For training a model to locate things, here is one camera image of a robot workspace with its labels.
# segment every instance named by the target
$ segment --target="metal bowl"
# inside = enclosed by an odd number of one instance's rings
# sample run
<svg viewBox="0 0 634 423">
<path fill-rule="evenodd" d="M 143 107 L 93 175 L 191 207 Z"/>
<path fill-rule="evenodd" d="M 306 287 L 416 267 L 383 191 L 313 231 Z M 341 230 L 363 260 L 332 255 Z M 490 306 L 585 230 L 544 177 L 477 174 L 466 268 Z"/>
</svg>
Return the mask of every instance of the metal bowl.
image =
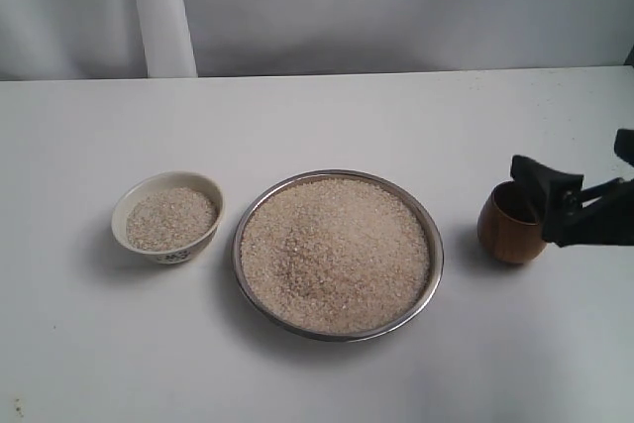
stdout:
<svg viewBox="0 0 634 423">
<path fill-rule="evenodd" d="M 263 203 L 273 197 L 275 194 L 281 192 L 282 190 L 286 190 L 288 188 L 294 187 L 301 183 L 314 182 L 318 180 L 325 180 L 329 178 L 345 178 L 352 180 L 360 180 L 363 182 L 371 183 L 374 185 L 378 185 L 382 189 L 387 192 L 397 196 L 400 198 L 405 205 L 407 205 L 410 210 L 414 213 L 416 218 L 421 224 L 423 231 L 425 232 L 425 237 L 427 239 L 427 247 L 429 250 L 429 258 L 430 258 L 430 272 L 427 276 L 427 281 L 423 285 L 420 295 L 416 302 L 409 308 L 406 312 L 404 312 L 401 316 L 397 317 L 393 321 L 377 327 L 375 329 L 370 329 L 368 331 L 355 332 L 351 334 L 327 334 L 322 332 L 315 332 L 308 329 L 304 329 L 298 327 L 288 321 L 285 321 L 278 316 L 274 315 L 270 312 L 258 299 L 256 294 L 251 290 L 249 283 L 245 277 L 243 268 L 242 268 L 242 260 L 241 260 L 241 244 L 243 240 L 243 234 L 245 232 L 245 227 L 253 217 L 254 213 Z M 238 228 L 236 229 L 236 234 L 234 236 L 234 243 L 232 247 L 232 260 L 234 264 L 234 272 L 236 274 L 236 279 L 238 280 L 238 284 L 243 292 L 243 294 L 247 297 L 247 299 L 258 309 L 266 318 L 272 321 L 274 324 L 290 331 L 294 334 L 298 334 L 303 337 L 307 337 L 309 339 L 316 339 L 319 341 L 331 341 L 331 342 L 353 342 L 353 341 L 364 341 L 367 339 L 371 339 L 374 337 L 381 336 L 383 334 L 387 334 L 395 329 L 398 329 L 400 326 L 408 322 L 414 316 L 416 316 L 430 301 L 434 292 L 436 292 L 436 288 L 440 283 L 440 279 L 443 273 L 443 243 L 440 238 L 440 233 L 438 232 L 438 228 L 436 228 L 436 224 L 432 220 L 432 217 L 429 215 L 427 210 L 418 203 L 418 201 L 407 193 L 402 188 L 394 185 L 391 182 L 388 182 L 385 179 L 380 177 L 376 177 L 374 175 L 369 175 L 367 173 L 356 172 L 353 170 L 316 170 L 313 172 L 306 172 L 299 175 L 295 175 L 294 177 L 290 177 L 287 180 L 283 180 L 282 182 L 274 185 L 265 193 L 263 193 L 260 197 L 256 199 L 256 201 L 251 204 L 249 209 L 245 212 L 240 223 L 238 224 Z"/>
</svg>

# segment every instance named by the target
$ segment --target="bowl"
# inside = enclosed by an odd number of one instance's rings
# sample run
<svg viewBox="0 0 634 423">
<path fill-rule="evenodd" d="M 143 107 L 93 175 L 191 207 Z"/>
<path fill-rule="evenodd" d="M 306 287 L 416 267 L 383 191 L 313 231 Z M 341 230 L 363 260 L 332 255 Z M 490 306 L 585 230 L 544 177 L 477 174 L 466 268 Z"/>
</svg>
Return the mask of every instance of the bowl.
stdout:
<svg viewBox="0 0 634 423">
<path fill-rule="evenodd" d="M 283 190 L 297 186 L 302 183 L 326 180 L 329 178 L 360 180 L 363 182 L 378 185 L 387 192 L 400 198 L 403 203 L 409 207 L 409 209 L 418 219 L 418 222 L 420 223 L 425 233 L 427 247 L 429 250 L 430 271 L 427 276 L 427 281 L 420 290 L 418 299 L 402 315 L 392 320 L 391 322 L 375 329 L 350 334 L 328 334 L 323 332 L 315 332 L 296 326 L 295 324 L 283 320 L 270 312 L 258 299 L 256 294 L 251 290 L 249 283 L 247 282 L 247 279 L 245 277 L 241 260 L 241 244 L 243 241 L 245 228 L 247 227 L 247 224 L 253 217 L 256 210 L 258 210 L 267 200 L 269 200 L 275 194 Z M 309 339 L 330 342 L 354 342 L 372 339 L 383 334 L 387 334 L 388 332 L 394 331 L 406 322 L 413 319 L 420 311 L 422 311 L 427 303 L 431 300 L 440 283 L 440 279 L 443 273 L 444 254 L 443 243 L 436 224 L 432 220 L 432 217 L 427 212 L 427 210 L 425 210 L 425 208 L 412 195 L 410 195 L 408 192 L 398 187 L 397 185 L 394 185 L 393 183 L 374 175 L 369 175 L 367 173 L 357 172 L 354 170 L 333 169 L 316 170 L 312 172 L 302 173 L 300 175 L 295 175 L 288 178 L 287 180 L 283 180 L 282 182 L 277 183 L 269 190 L 264 192 L 262 195 L 260 195 L 256 199 L 256 201 L 247 209 L 242 219 L 240 220 L 240 223 L 238 224 L 232 245 L 232 261 L 234 266 L 234 273 L 243 294 L 256 307 L 256 309 L 258 309 L 266 318 L 268 318 L 274 324 L 282 327 L 289 332 L 307 337 Z"/>
<path fill-rule="evenodd" d="M 135 248 L 128 241 L 126 225 L 128 215 L 133 211 L 137 204 L 153 193 L 174 187 L 189 187 L 198 192 L 204 193 L 216 205 L 218 216 L 216 221 L 211 225 L 209 230 L 197 240 L 185 245 L 184 247 L 173 250 L 151 252 Z M 179 264 L 184 263 L 196 255 L 209 245 L 211 239 L 216 234 L 218 224 L 222 219 L 224 212 L 224 199 L 220 187 L 212 179 L 192 172 L 166 172 L 154 177 L 147 178 L 141 183 L 132 187 L 126 194 L 119 199 L 112 214 L 112 234 L 119 244 L 141 255 L 148 260 L 160 264 Z"/>
</svg>

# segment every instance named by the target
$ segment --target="wooden cup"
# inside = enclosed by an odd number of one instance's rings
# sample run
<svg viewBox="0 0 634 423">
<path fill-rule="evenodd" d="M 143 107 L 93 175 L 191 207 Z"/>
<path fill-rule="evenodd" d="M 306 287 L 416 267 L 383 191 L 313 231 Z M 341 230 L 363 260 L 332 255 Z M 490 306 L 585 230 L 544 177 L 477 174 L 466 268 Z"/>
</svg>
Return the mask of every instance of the wooden cup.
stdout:
<svg viewBox="0 0 634 423">
<path fill-rule="evenodd" d="M 519 185 L 497 185 L 477 219 L 477 237 L 485 250 L 501 262 L 524 264 L 546 248 L 537 222 Z"/>
</svg>

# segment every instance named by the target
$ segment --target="printed design on bowl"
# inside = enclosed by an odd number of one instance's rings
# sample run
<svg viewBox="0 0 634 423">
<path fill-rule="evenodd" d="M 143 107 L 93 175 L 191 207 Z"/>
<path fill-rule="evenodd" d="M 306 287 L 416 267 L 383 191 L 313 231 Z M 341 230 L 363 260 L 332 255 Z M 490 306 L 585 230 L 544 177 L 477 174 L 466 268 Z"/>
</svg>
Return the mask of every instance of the printed design on bowl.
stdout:
<svg viewBox="0 0 634 423">
<path fill-rule="evenodd" d="M 189 258 L 189 251 L 183 250 L 182 252 L 172 253 L 169 255 L 165 255 L 164 257 L 157 257 L 158 262 L 166 262 L 166 263 L 175 263 L 182 262 Z"/>
</svg>

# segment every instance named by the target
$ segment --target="white backdrop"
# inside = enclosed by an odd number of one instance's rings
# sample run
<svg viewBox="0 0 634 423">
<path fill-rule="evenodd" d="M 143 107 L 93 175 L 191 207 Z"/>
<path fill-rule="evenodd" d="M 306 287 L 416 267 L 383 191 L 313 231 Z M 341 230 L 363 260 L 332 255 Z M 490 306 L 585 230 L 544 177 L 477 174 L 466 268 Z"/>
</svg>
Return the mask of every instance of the white backdrop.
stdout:
<svg viewBox="0 0 634 423">
<path fill-rule="evenodd" d="M 634 43 L 632 0 L 184 5 L 0 0 L 0 78 L 192 75 L 187 25 L 201 75 L 619 64 Z"/>
</svg>

